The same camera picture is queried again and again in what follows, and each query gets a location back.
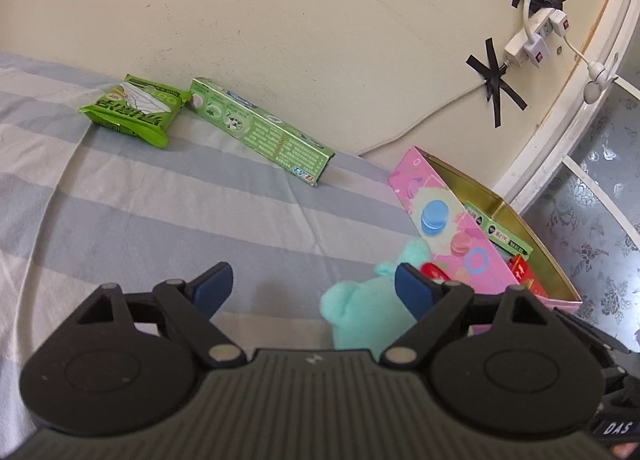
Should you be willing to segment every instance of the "green box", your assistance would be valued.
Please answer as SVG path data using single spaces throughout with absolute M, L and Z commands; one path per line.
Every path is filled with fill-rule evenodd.
M 533 252 L 533 248 L 530 245 L 514 234 L 511 234 L 510 231 L 501 226 L 500 223 L 492 220 L 471 202 L 465 202 L 464 206 L 469 215 L 476 221 L 492 243 L 495 243 L 511 255 L 520 254 L 525 261 L 529 259 L 531 252 Z
M 208 78 L 194 78 L 189 104 L 203 119 L 315 186 L 335 153 Z

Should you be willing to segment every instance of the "ribbed black surface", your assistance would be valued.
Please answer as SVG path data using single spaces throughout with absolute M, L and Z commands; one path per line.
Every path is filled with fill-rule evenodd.
M 509 443 L 440 410 L 414 374 L 366 352 L 262 351 L 244 368 L 212 372 L 163 423 L 91 440 L 44 430 L 11 460 L 599 460 L 584 434 Z

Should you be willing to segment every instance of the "power strip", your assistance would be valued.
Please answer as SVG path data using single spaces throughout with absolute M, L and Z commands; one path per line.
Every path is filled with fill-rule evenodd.
M 549 18 L 555 11 L 555 8 L 542 8 L 533 14 L 533 17 L 530 19 L 531 31 L 540 35 L 542 39 L 546 38 L 554 31 L 553 24 Z M 526 45 L 527 42 L 527 34 L 523 28 L 509 41 L 508 45 L 504 47 L 507 59 L 519 66 L 522 66 L 525 62 L 529 62 L 529 56 L 527 56 L 527 53 L 524 51 L 524 45 Z

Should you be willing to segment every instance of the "stuffed animal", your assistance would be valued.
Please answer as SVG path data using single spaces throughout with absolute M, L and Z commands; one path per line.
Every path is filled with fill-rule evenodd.
M 341 281 L 320 300 L 320 313 L 334 328 L 334 348 L 369 349 L 380 353 L 415 324 L 415 319 L 396 296 L 394 275 L 400 263 L 420 268 L 431 261 L 431 250 L 423 239 L 404 247 L 395 263 L 376 266 L 376 277 L 357 283 Z

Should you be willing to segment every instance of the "green plastic wrapper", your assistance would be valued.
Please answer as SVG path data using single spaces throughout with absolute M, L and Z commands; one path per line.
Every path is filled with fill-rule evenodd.
M 127 75 L 122 84 L 80 112 L 101 126 L 165 147 L 167 126 L 190 98 L 189 91 Z

